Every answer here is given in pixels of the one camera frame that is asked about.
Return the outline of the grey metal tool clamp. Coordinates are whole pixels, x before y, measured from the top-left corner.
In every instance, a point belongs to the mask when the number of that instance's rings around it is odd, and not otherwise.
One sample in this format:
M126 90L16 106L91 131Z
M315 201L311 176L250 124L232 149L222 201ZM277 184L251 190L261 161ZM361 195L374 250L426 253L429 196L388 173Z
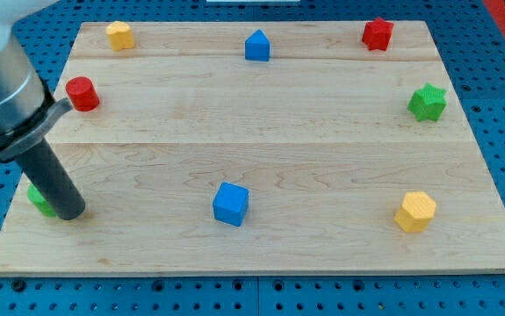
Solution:
M0 162L11 162L44 140L45 135L73 105L67 97L56 101L43 83L44 100L40 108L25 122L7 132L0 133Z

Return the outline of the dark grey cylindrical pointer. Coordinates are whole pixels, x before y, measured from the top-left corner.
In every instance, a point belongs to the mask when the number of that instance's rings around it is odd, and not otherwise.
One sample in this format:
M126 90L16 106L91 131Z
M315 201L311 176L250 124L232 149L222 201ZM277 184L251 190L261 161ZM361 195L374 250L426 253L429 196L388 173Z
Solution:
M85 201L46 140L15 158L31 183L63 220L77 218Z

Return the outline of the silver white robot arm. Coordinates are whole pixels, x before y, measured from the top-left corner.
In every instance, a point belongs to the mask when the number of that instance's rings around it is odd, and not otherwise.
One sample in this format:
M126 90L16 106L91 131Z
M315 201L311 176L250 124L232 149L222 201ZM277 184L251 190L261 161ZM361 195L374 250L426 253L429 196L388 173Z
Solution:
M55 100L12 27L53 0L0 0L0 162L16 162L60 219L77 218L85 201L45 139L72 104Z

